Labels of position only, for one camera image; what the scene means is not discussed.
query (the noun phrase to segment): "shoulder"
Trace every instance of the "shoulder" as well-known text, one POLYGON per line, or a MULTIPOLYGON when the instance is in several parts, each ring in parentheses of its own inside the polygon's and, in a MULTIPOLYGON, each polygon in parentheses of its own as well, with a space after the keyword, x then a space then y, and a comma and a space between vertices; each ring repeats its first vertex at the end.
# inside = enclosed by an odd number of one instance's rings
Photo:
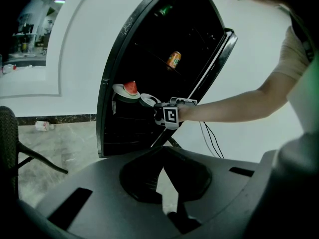
POLYGON ((286 37, 281 47, 279 63, 274 69, 274 72, 283 73, 298 80, 308 66, 309 61, 303 44, 290 26, 286 31, 286 37))

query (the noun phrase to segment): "black chair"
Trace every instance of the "black chair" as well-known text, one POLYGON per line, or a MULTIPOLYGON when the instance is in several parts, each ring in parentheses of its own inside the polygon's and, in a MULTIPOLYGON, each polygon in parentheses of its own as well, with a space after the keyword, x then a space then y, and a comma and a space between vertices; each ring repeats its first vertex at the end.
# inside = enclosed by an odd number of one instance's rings
POLYGON ((24 146, 19 141, 18 123, 11 109, 5 106, 0 107, 0 164, 4 176, 10 180, 12 193, 18 198, 18 169, 33 159, 37 159, 52 169, 67 174, 68 171, 62 169, 39 153, 24 146), (18 155, 22 152, 29 157, 18 163, 18 155))

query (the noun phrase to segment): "hand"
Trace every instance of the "hand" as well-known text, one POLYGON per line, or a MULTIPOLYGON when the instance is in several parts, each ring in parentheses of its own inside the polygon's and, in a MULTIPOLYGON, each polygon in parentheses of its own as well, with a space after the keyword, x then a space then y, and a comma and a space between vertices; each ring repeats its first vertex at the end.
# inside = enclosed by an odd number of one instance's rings
POLYGON ((186 105, 178 105, 178 121, 182 122, 186 120, 190 107, 186 105))

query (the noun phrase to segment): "red fruit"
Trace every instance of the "red fruit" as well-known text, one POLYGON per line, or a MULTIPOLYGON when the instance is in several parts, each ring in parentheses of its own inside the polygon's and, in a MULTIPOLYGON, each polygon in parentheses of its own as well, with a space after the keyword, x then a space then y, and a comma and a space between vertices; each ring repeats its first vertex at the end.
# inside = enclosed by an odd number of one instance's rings
POLYGON ((135 81, 124 83, 123 89, 131 96, 136 96, 138 94, 138 88, 136 87, 135 81))

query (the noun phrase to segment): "marble floor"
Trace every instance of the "marble floor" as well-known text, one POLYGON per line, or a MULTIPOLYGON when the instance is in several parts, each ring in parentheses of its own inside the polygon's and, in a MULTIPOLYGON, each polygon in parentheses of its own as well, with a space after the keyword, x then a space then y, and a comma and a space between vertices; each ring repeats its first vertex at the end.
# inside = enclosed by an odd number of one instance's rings
MULTIPOLYGON (((33 125, 19 126, 19 140, 42 154, 51 162, 69 171, 57 172, 45 164, 32 160, 19 169, 19 198, 35 207, 50 189, 87 165, 101 160, 96 142, 96 122, 57 124, 50 131, 36 131, 33 125)), ((19 154, 19 162, 26 159, 19 154)), ((163 195, 163 211, 174 211, 178 193, 162 170, 157 192, 163 195)))

